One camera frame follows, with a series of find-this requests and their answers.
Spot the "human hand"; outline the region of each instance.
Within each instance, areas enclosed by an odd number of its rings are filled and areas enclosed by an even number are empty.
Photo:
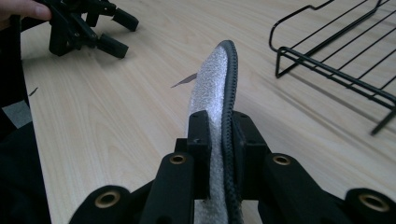
[[[0,0],[0,22],[7,21],[11,15],[42,21],[49,21],[51,18],[50,9],[33,0]]]

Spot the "black wire rack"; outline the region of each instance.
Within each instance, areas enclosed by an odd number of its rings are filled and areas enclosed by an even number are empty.
[[[311,71],[314,71],[336,83],[343,85],[349,90],[365,96],[368,100],[376,102],[379,105],[389,109],[390,112],[382,120],[380,120],[376,127],[371,131],[371,134],[374,135],[384,128],[396,115],[396,97],[394,96],[394,94],[396,94],[396,82],[394,82],[396,78],[396,57],[394,57],[394,52],[396,51],[396,37],[392,36],[396,29],[396,20],[394,19],[396,4],[391,3],[390,0],[377,0],[375,2],[372,1],[370,7],[365,6],[365,10],[362,10],[362,6],[367,4],[368,1],[369,0],[361,1],[357,5],[346,9],[345,12],[340,13],[340,15],[334,16],[335,19],[326,21],[327,23],[325,22],[324,25],[320,26],[318,29],[316,28],[317,30],[312,31],[312,33],[310,32],[310,35],[304,37],[292,47],[283,46],[276,49],[273,44],[273,38],[276,28],[281,23],[284,23],[285,21],[290,22],[297,20],[296,16],[302,16],[308,13],[306,12],[307,10],[320,10],[333,2],[333,0],[327,1],[319,7],[313,7],[311,5],[302,7],[301,9],[289,14],[289,16],[281,19],[274,25],[270,34],[269,45],[270,48],[276,52],[276,77],[282,77],[298,65],[302,65]],[[373,18],[373,15],[377,13],[378,10],[381,10],[380,18],[377,16]],[[348,22],[343,19],[352,14],[359,14],[359,16],[355,16],[352,21]],[[368,20],[372,20],[370,25],[361,26]],[[330,35],[326,35],[324,38],[323,35],[319,34],[322,33],[324,29],[330,26],[335,26],[336,23],[336,32],[332,32]],[[387,29],[386,32],[383,32],[384,34],[379,35],[376,31],[375,27],[377,28],[379,26],[381,26],[382,30]],[[347,35],[351,30],[355,31],[353,32],[353,35]],[[318,35],[320,35],[321,39],[324,40],[319,41],[313,45],[313,47],[310,46],[309,50],[305,50],[304,52],[298,50],[303,49],[301,48],[302,45],[306,44],[310,39]],[[325,48],[327,48],[331,43],[334,41],[339,41],[340,38],[344,38],[342,45],[338,45],[336,49],[332,48],[331,50],[325,50]],[[386,47],[381,47],[381,49],[379,49],[379,46],[381,45],[380,43],[384,41],[387,41]],[[358,49],[351,50],[351,45],[358,46]],[[322,59],[316,59],[314,55],[320,51],[325,51],[327,56],[321,56]],[[337,57],[339,58],[339,53],[343,51],[347,52],[349,58],[343,60],[341,65],[338,64],[337,67],[332,66],[332,60],[337,59]],[[346,67],[356,63],[359,57],[362,57],[363,54],[367,54],[369,51],[375,51],[376,53],[376,55],[369,60],[371,63],[370,66],[363,68],[363,71],[360,70],[359,74],[348,74]],[[283,70],[280,68],[280,61],[282,57],[288,58],[292,62],[291,65]],[[390,73],[387,74],[385,81],[382,80],[379,85],[377,82],[373,84],[372,82],[367,81],[369,79],[376,79],[375,76],[378,75],[378,68],[385,65],[387,65],[387,67],[389,67],[389,65],[390,67],[393,66],[393,68],[390,70]],[[360,68],[363,66],[361,66],[361,64],[355,64],[355,67]]]

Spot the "black clamp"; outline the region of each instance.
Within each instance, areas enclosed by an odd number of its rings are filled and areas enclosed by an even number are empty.
[[[193,202],[209,192],[210,134],[206,111],[190,116],[187,139],[177,139],[155,179],[130,193],[105,186],[84,201],[70,224],[193,223]],[[249,116],[233,112],[235,185],[241,200],[259,201],[263,223],[386,224],[396,203],[371,189],[341,200],[324,191],[294,158],[272,153]]]
[[[99,48],[117,58],[123,58],[128,46],[108,35],[98,35],[91,29],[100,15],[112,16],[113,21],[134,32],[139,20],[107,0],[43,0],[52,13],[49,51],[62,56],[82,46]],[[86,20],[81,18],[87,13]]]

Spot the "wooden table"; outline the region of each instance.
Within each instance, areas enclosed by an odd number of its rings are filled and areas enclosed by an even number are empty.
[[[22,35],[27,90],[36,89],[30,104],[53,223],[67,223],[95,189],[111,184],[133,191],[154,178],[161,158],[185,136],[193,82],[170,87],[197,72],[224,39],[235,43],[239,55],[234,109],[252,117],[274,152],[296,158],[338,197],[365,187],[396,200],[396,122],[370,135],[388,111],[303,68],[274,76],[276,54],[268,47],[273,24],[320,1],[112,2],[140,20],[135,33],[106,17],[94,28],[130,47],[122,60],[87,48],[52,55],[47,23]],[[355,2],[331,8],[338,12]],[[317,21],[302,18],[286,26],[276,42],[287,45],[304,35],[326,18],[317,15]],[[256,203],[243,202],[243,212],[246,223],[261,222]]]

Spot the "metal rack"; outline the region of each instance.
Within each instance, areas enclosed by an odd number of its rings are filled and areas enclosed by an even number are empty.
[[[362,13],[362,15],[360,15],[356,20],[349,21],[346,26],[339,29],[336,33],[332,33],[331,35],[326,36],[324,41],[321,41],[320,43],[316,44],[313,48],[310,48],[310,50],[308,50],[307,52],[300,52],[299,50],[297,50],[297,47],[306,44],[308,42],[307,40],[314,38],[316,35],[318,35],[319,32],[322,32],[324,29],[330,27],[331,25],[334,26],[336,22],[343,23],[344,21],[340,22],[340,20],[345,18],[348,14],[359,13],[358,8],[361,11],[363,4],[366,4],[368,0],[359,2],[356,6],[351,7],[346,12],[337,16],[335,19],[324,24],[323,26],[318,28],[316,31],[314,31],[307,37],[298,41],[292,47],[283,46],[276,49],[273,44],[274,32],[276,28],[279,26],[279,24],[291,18],[295,19],[297,15],[302,14],[307,10],[320,10],[321,8],[329,5],[331,2],[333,2],[333,0],[327,1],[326,3],[320,5],[319,7],[313,7],[313,6],[303,7],[289,14],[289,16],[281,19],[274,25],[270,34],[269,45],[270,48],[277,53],[276,77],[282,77],[285,74],[289,73],[292,69],[294,69],[298,65],[302,65],[322,76],[325,76],[326,78],[332,81],[335,81],[336,83],[343,85],[349,90],[352,90],[362,96],[365,96],[370,101],[376,102],[379,105],[384,106],[385,108],[389,109],[390,112],[382,120],[380,120],[379,123],[376,125],[376,127],[371,131],[371,134],[374,135],[378,133],[383,127],[385,127],[396,115],[396,97],[394,96],[394,94],[396,93],[395,91],[396,82],[394,82],[396,78],[396,69],[391,71],[392,74],[390,76],[387,76],[386,81],[382,82],[380,85],[378,85],[377,83],[373,84],[369,81],[366,81],[368,80],[367,78],[368,76],[372,76],[371,79],[373,78],[375,79],[375,77],[373,77],[376,76],[377,74],[375,70],[381,65],[384,65],[385,63],[396,63],[396,61],[394,61],[395,57],[393,55],[394,52],[396,51],[396,45],[393,46],[390,45],[385,50],[376,49],[379,43],[381,43],[381,41],[385,41],[385,39],[390,39],[390,40],[396,39],[395,37],[393,37],[393,39],[391,37],[392,33],[396,29],[396,24],[394,22],[395,20],[393,21],[390,20],[392,16],[393,17],[395,16],[396,6],[390,4],[389,3],[390,0],[388,1],[378,0],[375,3],[374,7]],[[381,15],[384,16],[380,19],[379,18],[373,19],[374,24],[370,25],[368,28],[364,27],[364,29],[361,29],[361,24],[365,21],[370,20],[378,10],[382,10]],[[378,27],[381,24],[382,26],[384,26],[385,24],[385,26],[389,29],[384,34],[379,35],[376,32],[374,32],[374,28]],[[358,34],[353,36],[351,35],[347,36],[347,33],[351,30],[357,30],[357,32],[355,33]],[[323,51],[335,40],[339,41],[340,38],[346,38],[344,40],[345,43],[343,43],[341,47],[338,47],[337,49],[326,50],[326,52],[330,51],[331,53],[325,56],[323,59],[318,60],[314,58],[315,54],[317,54],[320,51]],[[331,66],[332,64],[331,61],[336,58],[337,54],[346,51],[346,48],[349,48],[352,44],[355,45],[357,42],[363,43],[364,47],[359,48],[358,50],[353,50],[356,51],[354,55],[350,56],[349,59],[345,60],[343,64],[341,64],[337,68]],[[361,72],[360,74],[358,75],[354,74],[354,76],[349,75],[345,71],[346,66],[352,65],[363,54],[373,50],[379,52],[379,54],[381,55],[379,58],[375,57],[372,60],[370,60],[370,61],[375,61],[374,64],[365,67],[363,71],[360,71]],[[282,57],[292,60],[292,65],[288,66],[287,68],[281,71],[280,61]]]

